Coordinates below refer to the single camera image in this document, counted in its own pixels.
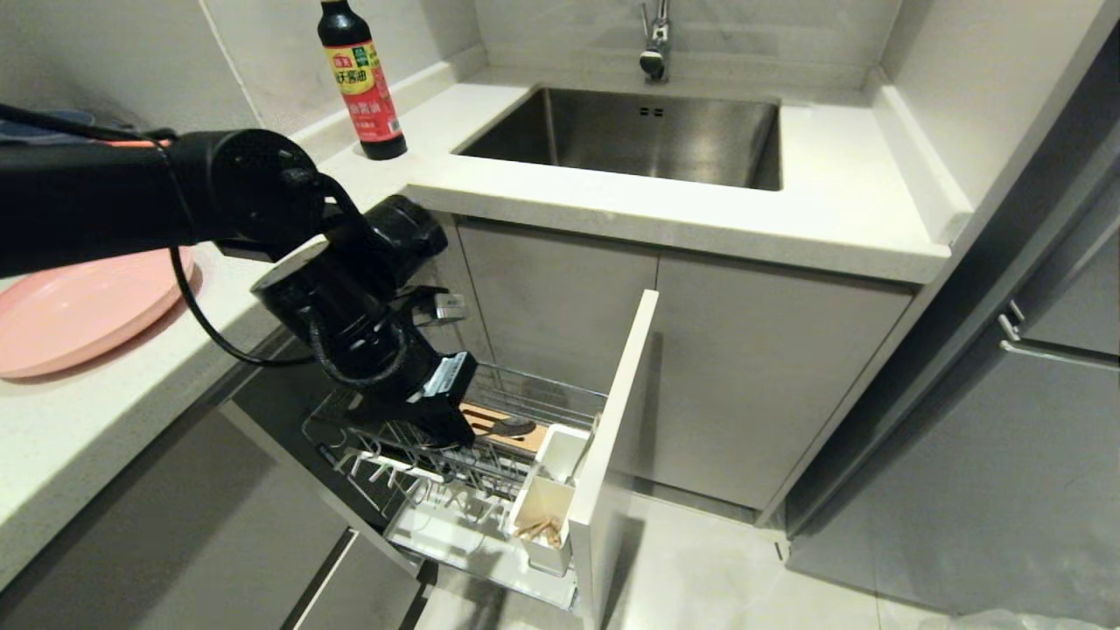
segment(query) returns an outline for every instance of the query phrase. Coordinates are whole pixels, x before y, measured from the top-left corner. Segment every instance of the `soy sauce bottle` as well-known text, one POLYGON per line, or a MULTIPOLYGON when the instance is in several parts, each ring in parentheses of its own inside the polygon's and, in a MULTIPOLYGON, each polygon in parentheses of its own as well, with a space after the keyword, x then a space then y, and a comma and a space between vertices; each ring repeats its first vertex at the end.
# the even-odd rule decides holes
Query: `soy sauce bottle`
POLYGON ((362 150, 370 159, 391 159, 408 150, 370 26, 346 0, 324 0, 319 40, 349 110, 362 150))

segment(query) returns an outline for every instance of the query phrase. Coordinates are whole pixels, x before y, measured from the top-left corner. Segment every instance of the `robotic arm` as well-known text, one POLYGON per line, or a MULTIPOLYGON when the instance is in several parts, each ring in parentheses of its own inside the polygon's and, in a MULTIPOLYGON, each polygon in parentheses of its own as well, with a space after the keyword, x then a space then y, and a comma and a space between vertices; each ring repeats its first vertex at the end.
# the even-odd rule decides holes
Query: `robotic arm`
MULTIPOLYGON (((0 118, 46 124, 7 106, 0 118)), ((274 262, 321 233, 326 242, 271 269, 253 294, 380 411, 365 417, 473 442, 458 404, 477 363, 437 353, 413 322, 418 309, 461 315, 461 305, 447 289, 405 286, 447 248, 427 210, 394 195, 363 216, 271 131, 187 133, 159 146, 120 133, 108 143, 0 147, 0 277, 208 240, 226 256, 274 262)))

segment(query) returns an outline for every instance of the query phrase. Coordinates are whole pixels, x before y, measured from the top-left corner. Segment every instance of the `cabinet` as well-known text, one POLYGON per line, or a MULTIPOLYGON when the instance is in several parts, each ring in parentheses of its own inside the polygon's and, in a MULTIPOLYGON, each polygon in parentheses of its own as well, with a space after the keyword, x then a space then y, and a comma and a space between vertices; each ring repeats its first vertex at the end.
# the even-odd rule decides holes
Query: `cabinet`
POLYGON ((900 287, 663 252, 638 474, 763 508, 909 304, 900 287))
POLYGON ((899 286, 464 221, 494 355, 601 388, 619 303, 661 295, 629 472, 760 509, 909 304, 899 286))
POLYGON ((656 250, 470 220, 458 232, 494 361, 607 391, 656 250))
MULTIPOLYGON (((333 554, 353 530, 221 413, 153 447, 3 593, 0 627, 310 629, 339 615, 400 623, 419 587, 412 575, 365 540, 333 554), (308 587, 325 566, 364 585, 370 601, 311 605, 308 587), (312 623, 286 624, 297 611, 312 623)), ((335 596, 337 584, 318 582, 332 595, 320 603, 348 601, 335 596)))

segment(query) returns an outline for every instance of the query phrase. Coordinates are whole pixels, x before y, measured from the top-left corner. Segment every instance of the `drawer handle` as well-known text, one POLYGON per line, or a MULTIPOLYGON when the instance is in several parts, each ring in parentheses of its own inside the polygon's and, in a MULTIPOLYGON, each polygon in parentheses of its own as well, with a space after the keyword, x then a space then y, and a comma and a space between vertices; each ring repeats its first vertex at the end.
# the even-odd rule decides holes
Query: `drawer handle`
MULTIPOLYGON (((1023 315, 1023 311, 1020 311, 1019 306, 1015 304, 1015 300, 1011 300, 1011 303, 1008 304, 1008 307, 1010 309, 1010 314, 1019 322, 1026 319, 1023 315)), ((1084 348, 1074 348, 1060 343, 1051 343, 1047 341, 1024 339, 1019 335, 1019 327, 1011 323, 1011 319, 1007 314, 1000 315, 996 318, 996 321, 999 323, 999 327, 1004 328, 1004 335, 1007 337, 999 342, 999 346, 1004 349, 1005 352, 1030 356, 1034 359, 1057 361, 1058 363, 1067 363, 1071 365, 1120 372, 1120 356, 1116 354, 1098 352, 1095 350, 1088 350, 1084 348)))
POLYGON ((347 527, 346 531, 343 532, 342 537, 335 543, 335 547, 330 549, 327 554, 327 559, 323 562, 323 566, 319 571, 315 573, 315 577, 311 578, 311 583, 307 585, 304 590, 304 594, 300 595, 299 601, 296 602, 296 606, 288 614, 288 619, 284 620, 283 624, 280 626, 281 630, 298 630, 304 621, 307 620, 307 615, 311 612, 315 606, 315 602, 326 590, 327 584, 334 576, 335 571, 338 569, 338 565, 342 564, 343 558, 349 553, 351 547, 357 541, 357 530, 347 527))

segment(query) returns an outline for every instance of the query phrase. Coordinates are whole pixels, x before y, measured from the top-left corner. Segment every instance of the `refrigerator handle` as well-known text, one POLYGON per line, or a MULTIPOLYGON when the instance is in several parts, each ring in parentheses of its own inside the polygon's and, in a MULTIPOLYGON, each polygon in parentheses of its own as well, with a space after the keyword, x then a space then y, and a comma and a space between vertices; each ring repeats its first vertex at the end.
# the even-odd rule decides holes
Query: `refrigerator handle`
MULTIPOLYGON (((1025 319, 1023 312, 1019 311, 1018 305, 1014 300, 1008 305, 1008 309, 1019 322, 1025 319)), ((1007 337, 999 342, 999 346, 1005 352, 1033 356, 1035 359, 1047 359, 1072 365, 1096 368, 1098 370, 1108 370, 1110 372, 1120 372, 1120 355, 1062 345, 1061 343, 1023 339, 1019 336, 1019 327, 1011 323, 1007 314, 1000 315, 996 321, 999 323, 999 327, 1004 328, 1004 335, 1007 337)))

